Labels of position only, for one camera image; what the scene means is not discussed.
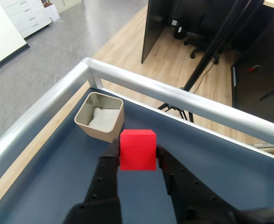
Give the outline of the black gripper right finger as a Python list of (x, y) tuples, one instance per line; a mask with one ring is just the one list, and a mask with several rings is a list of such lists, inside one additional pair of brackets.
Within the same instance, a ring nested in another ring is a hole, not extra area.
[(237, 210), (216, 195), (161, 146), (156, 158), (178, 224), (238, 224)]

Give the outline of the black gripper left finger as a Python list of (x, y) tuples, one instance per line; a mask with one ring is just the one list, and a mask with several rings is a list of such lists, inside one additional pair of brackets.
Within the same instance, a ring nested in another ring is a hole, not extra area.
[(74, 205), (64, 224), (121, 224), (117, 171), (120, 142), (115, 138), (99, 157), (84, 201)]

